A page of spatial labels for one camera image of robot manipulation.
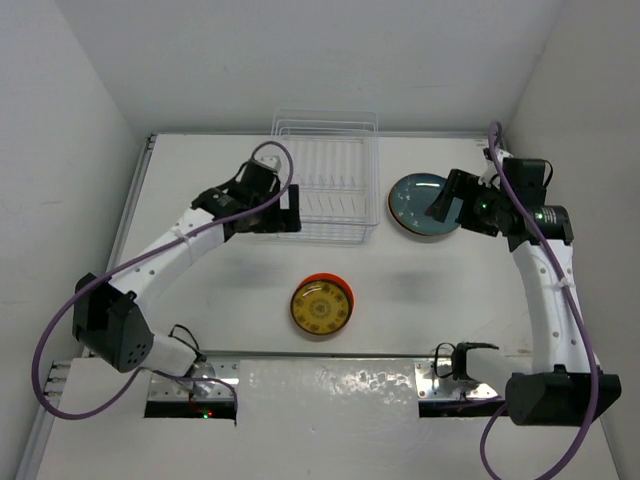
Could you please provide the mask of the dark teal plate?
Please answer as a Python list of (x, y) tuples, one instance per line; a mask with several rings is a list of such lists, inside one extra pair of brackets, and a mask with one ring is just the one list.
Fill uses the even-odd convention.
[(444, 177), (432, 173), (412, 173), (399, 179), (387, 196), (392, 218), (404, 230), (423, 237), (448, 235), (458, 229), (459, 199), (452, 202), (444, 222), (426, 214), (445, 182)]

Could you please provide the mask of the red teal floral plate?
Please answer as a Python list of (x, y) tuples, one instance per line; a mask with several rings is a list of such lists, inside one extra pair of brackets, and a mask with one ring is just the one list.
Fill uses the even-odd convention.
[(454, 234), (460, 225), (437, 224), (425, 214), (435, 197), (434, 193), (415, 197), (413, 194), (390, 191), (386, 200), (388, 218), (399, 233), (411, 240), (423, 243), (444, 240)]

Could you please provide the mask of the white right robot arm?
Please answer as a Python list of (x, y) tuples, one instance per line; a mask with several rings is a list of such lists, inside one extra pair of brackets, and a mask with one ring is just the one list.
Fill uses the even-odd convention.
[(460, 342), (449, 375), (491, 385), (519, 426), (589, 424), (620, 397), (621, 382), (601, 370), (574, 317), (580, 307), (572, 273), (573, 230), (567, 210), (546, 201), (553, 168), (502, 149), (487, 147), (483, 153), (485, 172), (451, 170), (426, 213), (442, 222), (459, 200), (461, 228), (506, 238), (527, 300), (532, 365), (517, 370), (494, 344)]

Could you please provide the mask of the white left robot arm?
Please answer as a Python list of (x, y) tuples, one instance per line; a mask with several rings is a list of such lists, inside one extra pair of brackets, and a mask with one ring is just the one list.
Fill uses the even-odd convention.
[(300, 230), (299, 187), (289, 154), (251, 156), (236, 176), (201, 192), (171, 228), (104, 279), (76, 285), (73, 336), (120, 373), (138, 368), (185, 376), (200, 359), (194, 348), (155, 333), (155, 301), (200, 258), (240, 233)]

